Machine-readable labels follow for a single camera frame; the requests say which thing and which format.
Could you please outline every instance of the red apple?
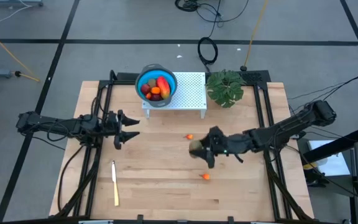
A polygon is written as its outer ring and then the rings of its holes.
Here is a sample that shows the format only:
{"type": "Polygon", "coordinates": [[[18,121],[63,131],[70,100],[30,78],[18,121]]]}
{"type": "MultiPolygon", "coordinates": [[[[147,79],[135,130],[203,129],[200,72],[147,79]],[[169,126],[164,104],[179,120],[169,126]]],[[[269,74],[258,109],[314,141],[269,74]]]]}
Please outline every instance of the red apple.
{"type": "Polygon", "coordinates": [[[152,94],[152,97],[150,98],[151,101],[160,101],[162,100],[161,95],[159,94],[152,94]]]}
{"type": "Polygon", "coordinates": [[[140,88],[140,91],[144,94],[147,95],[148,93],[150,93],[150,86],[149,84],[143,84],[142,87],[140,88]]]}

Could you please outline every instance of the blue bowl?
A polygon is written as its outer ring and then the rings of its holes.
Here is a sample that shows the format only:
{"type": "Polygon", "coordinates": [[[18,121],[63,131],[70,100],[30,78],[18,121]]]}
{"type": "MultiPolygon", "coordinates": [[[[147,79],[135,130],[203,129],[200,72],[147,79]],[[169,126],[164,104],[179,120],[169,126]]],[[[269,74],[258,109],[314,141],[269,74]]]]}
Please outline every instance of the blue bowl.
{"type": "Polygon", "coordinates": [[[175,75],[167,70],[166,68],[162,67],[159,64],[151,64],[143,68],[142,72],[136,79],[135,87],[137,94],[145,101],[149,102],[150,105],[153,107],[163,107],[168,105],[171,102],[173,94],[175,94],[177,90],[177,78],[175,75]],[[148,100],[145,95],[140,91],[142,85],[147,84],[149,79],[154,78],[157,79],[158,77],[164,77],[170,87],[170,96],[167,99],[160,100],[160,101],[150,101],[148,100]]]}

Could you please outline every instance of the small orange fruit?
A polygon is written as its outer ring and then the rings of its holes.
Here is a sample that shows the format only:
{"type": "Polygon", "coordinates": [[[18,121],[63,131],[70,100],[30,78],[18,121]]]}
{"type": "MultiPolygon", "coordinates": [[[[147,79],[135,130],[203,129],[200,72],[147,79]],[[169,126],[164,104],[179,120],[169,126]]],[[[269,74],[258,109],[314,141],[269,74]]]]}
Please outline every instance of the small orange fruit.
{"type": "Polygon", "coordinates": [[[188,135],[185,136],[185,138],[187,138],[187,139],[189,139],[189,140],[192,140],[194,137],[193,137],[192,134],[188,134],[188,135]]]}
{"type": "Polygon", "coordinates": [[[209,174],[200,175],[204,180],[209,180],[209,174]]]}
{"type": "Polygon", "coordinates": [[[161,93],[161,89],[159,87],[153,87],[152,91],[153,94],[160,94],[161,93]]]}

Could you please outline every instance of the yellow cable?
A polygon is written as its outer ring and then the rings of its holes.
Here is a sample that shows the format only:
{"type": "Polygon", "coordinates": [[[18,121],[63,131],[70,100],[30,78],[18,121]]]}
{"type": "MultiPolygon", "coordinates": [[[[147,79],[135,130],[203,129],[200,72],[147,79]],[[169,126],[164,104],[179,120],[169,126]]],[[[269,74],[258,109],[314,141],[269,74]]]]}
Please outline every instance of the yellow cable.
{"type": "Polygon", "coordinates": [[[36,79],[36,78],[34,78],[34,77],[31,77],[30,75],[24,75],[23,73],[20,73],[20,76],[24,76],[24,77],[26,77],[26,78],[29,78],[29,79],[34,80],[34,81],[37,81],[37,82],[40,81],[40,80],[38,80],[38,79],[36,79]]]}
{"type": "MultiPolygon", "coordinates": [[[[6,47],[3,43],[1,43],[0,41],[0,46],[16,61],[18,62],[20,65],[22,65],[32,76],[35,76],[33,72],[31,72],[31,70],[29,68],[27,68],[27,66],[25,66],[19,59],[17,59],[15,57],[15,55],[13,55],[6,47]]],[[[34,78],[31,77],[33,80],[39,82],[40,80],[38,78],[34,78]]]]}
{"type": "Polygon", "coordinates": [[[244,62],[244,66],[247,66],[248,58],[249,58],[249,55],[251,53],[252,41],[254,39],[254,35],[256,34],[256,31],[258,30],[259,23],[262,20],[262,16],[263,16],[263,14],[265,12],[266,5],[267,5],[268,1],[269,0],[265,0],[264,6],[262,7],[262,10],[260,11],[260,14],[259,14],[258,22],[256,22],[256,26],[254,28],[254,31],[252,31],[251,40],[249,41],[249,46],[248,46],[247,58],[246,58],[246,62],[244,62]]]}

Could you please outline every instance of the wooden knife handle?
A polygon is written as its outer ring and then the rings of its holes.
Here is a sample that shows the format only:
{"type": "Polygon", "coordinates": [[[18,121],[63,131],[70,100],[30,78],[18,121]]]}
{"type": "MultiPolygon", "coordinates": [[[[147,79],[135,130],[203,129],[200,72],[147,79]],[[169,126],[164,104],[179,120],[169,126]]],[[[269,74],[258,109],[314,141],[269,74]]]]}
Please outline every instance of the wooden knife handle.
{"type": "Polygon", "coordinates": [[[115,206],[118,206],[118,205],[119,205],[117,183],[114,183],[114,205],[115,205],[115,206]]]}

